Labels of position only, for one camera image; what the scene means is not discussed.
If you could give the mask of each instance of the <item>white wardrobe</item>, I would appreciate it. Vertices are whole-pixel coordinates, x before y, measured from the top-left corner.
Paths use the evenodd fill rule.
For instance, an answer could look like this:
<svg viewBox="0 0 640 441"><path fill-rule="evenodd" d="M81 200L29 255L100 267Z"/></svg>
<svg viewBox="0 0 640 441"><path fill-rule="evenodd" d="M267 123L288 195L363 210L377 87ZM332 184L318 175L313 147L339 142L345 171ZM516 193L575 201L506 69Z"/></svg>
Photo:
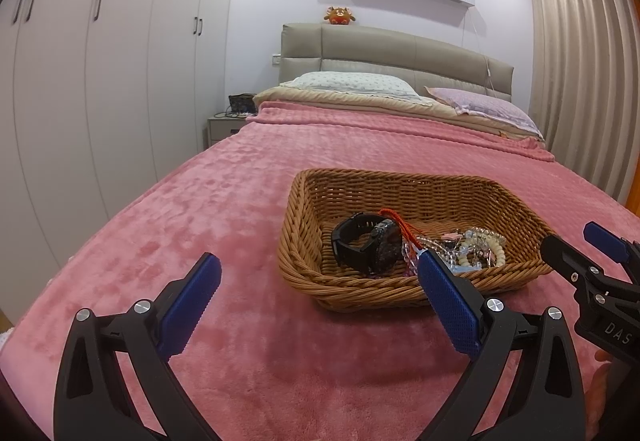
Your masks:
<svg viewBox="0 0 640 441"><path fill-rule="evenodd" d="M0 3L0 309L204 148L229 0Z"/></svg>

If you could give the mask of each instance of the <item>beige sheet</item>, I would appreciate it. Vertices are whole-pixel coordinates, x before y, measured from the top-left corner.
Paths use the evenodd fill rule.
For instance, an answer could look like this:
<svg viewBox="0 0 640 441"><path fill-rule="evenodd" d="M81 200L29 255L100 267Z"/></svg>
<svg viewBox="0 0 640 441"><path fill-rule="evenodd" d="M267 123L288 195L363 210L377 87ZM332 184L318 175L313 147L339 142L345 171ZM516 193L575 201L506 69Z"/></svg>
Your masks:
<svg viewBox="0 0 640 441"><path fill-rule="evenodd" d="M273 87L257 94L255 105L260 106L264 101L291 101L323 108L338 108L341 110L357 110L363 112L382 112L395 116L417 117L433 119L464 128L479 130L489 134L501 135L511 139L533 137L541 141L536 134L531 134L513 125L494 121L493 119L469 114L456 114L455 109L431 98L422 98L419 103L397 100L395 98L380 98L347 92L331 92L327 90L305 90L294 87Z"/></svg>

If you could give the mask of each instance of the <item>screw head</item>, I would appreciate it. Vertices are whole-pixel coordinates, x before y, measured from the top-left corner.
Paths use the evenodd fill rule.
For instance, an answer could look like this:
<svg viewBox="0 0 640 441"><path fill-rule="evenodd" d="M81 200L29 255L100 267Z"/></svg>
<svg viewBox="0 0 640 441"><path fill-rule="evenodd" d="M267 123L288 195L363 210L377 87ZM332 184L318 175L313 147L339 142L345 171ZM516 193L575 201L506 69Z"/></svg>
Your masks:
<svg viewBox="0 0 640 441"><path fill-rule="evenodd" d="M486 306L494 312L500 312L504 309L504 304L497 298L490 298L486 301Z"/></svg>
<svg viewBox="0 0 640 441"><path fill-rule="evenodd" d="M149 302L149 300L140 300L133 306L133 310L139 315L143 315L149 309L151 309L151 302Z"/></svg>
<svg viewBox="0 0 640 441"><path fill-rule="evenodd" d="M547 313L551 318L553 318L553 320L559 320L560 318L562 318L562 311L557 307L549 307Z"/></svg>
<svg viewBox="0 0 640 441"><path fill-rule="evenodd" d="M89 309L81 309L76 313L76 320L78 320L78 322L84 322L89 316L91 316Z"/></svg>

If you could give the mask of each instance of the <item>headboard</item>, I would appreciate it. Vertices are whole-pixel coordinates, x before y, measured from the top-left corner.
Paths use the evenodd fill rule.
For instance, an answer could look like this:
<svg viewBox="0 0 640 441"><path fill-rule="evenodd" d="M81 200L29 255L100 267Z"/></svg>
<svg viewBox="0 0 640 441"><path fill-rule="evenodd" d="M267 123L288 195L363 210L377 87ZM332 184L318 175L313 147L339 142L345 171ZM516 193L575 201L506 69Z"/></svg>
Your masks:
<svg viewBox="0 0 640 441"><path fill-rule="evenodd" d="M397 31L285 24L280 53L280 83L311 71L376 72L401 78L423 96L423 86L449 87L511 101L510 65L487 57L490 82L484 55Z"/></svg>

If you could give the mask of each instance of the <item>pillow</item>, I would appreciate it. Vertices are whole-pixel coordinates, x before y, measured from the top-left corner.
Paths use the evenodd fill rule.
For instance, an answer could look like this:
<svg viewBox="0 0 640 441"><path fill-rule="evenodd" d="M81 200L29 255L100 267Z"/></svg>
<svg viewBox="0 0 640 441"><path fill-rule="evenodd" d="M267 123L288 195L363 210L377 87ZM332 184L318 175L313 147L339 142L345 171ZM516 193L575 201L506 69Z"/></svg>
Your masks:
<svg viewBox="0 0 640 441"><path fill-rule="evenodd" d="M532 119L509 101L456 88L425 88L433 98L452 106L456 110L456 114L484 116L495 121L512 124L521 130L543 137Z"/></svg>
<svg viewBox="0 0 640 441"><path fill-rule="evenodd" d="M295 80L280 84L282 87L306 88L308 90L330 90L353 92L369 96L385 96L415 101L423 98L404 80L387 74L373 72L307 72Z"/></svg>

